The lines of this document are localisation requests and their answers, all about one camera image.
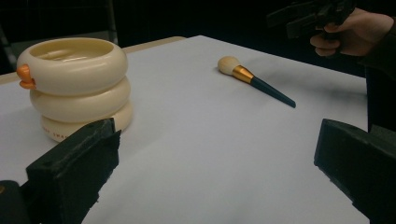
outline orange knob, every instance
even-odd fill
[[[30,70],[27,64],[21,65],[17,68],[18,77],[20,77],[20,86],[27,90],[35,89],[35,80],[30,77]]]

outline dark green brush handle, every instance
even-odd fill
[[[261,79],[259,79],[257,77],[254,77],[250,80],[250,85],[260,91],[267,93],[268,95],[276,98],[277,100],[279,100],[291,107],[294,107],[294,108],[296,107],[296,103],[293,100],[291,100],[285,94],[278,91],[274,87],[268,85],[266,82],[262,81]]]

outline gold ferrule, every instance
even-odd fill
[[[250,81],[254,78],[254,75],[249,70],[247,70],[246,67],[238,65],[233,69],[233,77],[250,84]]]

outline dark background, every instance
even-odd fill
[[[294,1],[244,1],[233,4],[191,0],[1,0],[0,28],[7,41],[3,38],[0,74],[13,71],[5,54],[10,43],[114,30],[117,44],[122,48],[175,35],[205,35],[363,76],[363,68],[356,65],[358,58],[320,58],[309,44],[311,35],[288,39],[284,25],[267,27],[266,15],[289,6],[291,2]],[[375,1],[375,4],[359,1],[358,6],[392,13],[385,0]]]

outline black object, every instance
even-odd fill
[[[297,38],[333,22],[342,24],[355,9],[356,0],[315,0],[293,2],[267,15],[268,27],[286,23],[288,38]]]
[[[324,119],[314,164],[372,224],[396,223],[396,133]]]
[[[365,67],[367,117],[373,125],[396,132],[396,79],[374,68]]]
[[[119,146],[113,118],[83,126],[31,163],[21,187],[0,181],[0,223],[81,223],[119,164]]]
[[[270,86],[268,83],[264,82],[263,80],[257,77],[253,77],[250,80],[250,85],[260,91],[267,93],[268,95],[276,98],[277,100],[285,103],[286,105],[289,105],[293,108],[296,107],[296,103],[293,100],[291,100],[288,96],[286,96],[282,92],[278,91],[277,89],[275,89],[274,87]]]

